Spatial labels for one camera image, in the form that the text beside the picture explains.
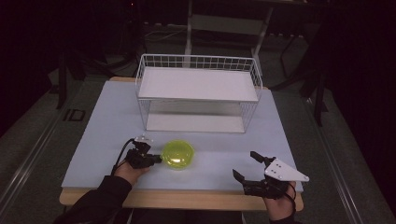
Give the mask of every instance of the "yellow bowl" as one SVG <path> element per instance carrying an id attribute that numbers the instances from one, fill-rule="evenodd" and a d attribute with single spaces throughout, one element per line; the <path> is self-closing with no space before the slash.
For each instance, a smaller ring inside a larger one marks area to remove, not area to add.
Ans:
<path id="1" fill-rule="evenodd" d="M 172 140 L 165 144 L 161 159 L 168 166 L 176 170 L 183 170 L 189 166 L 194 156 L 194 148 L 184 140 Z"/>

